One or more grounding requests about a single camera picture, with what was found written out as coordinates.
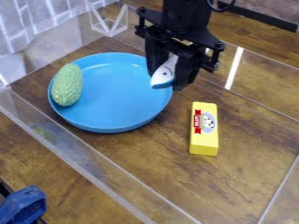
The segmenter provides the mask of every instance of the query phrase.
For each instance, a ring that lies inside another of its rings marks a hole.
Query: wooden surface
[[[236,1],[236,6],[299,25],[298,0],[242,0]]]
[[[160,4],[151,1],[154,8]],[[232,14],[215,15],[210,27],[226,41],[299,65],[296,36],[290,32]],[[163,113],[142,129],[119,135],[81,131],[53,113],[47,87],[65,63],[104,52],[142,54],[101,38],[19,80],[13,91],[199,221],[256,223],[295,161],[298,122],[198,79],[174,94]],[[216,157],[188,154],[192,101],[219,105]],[[296,109],[295,105],[290,108],[294,114]],[[44,218],[49,223],[139,222],[3,115],[0,121],[0,178],[13,189],[35,184],[45,191],[49,211]]]

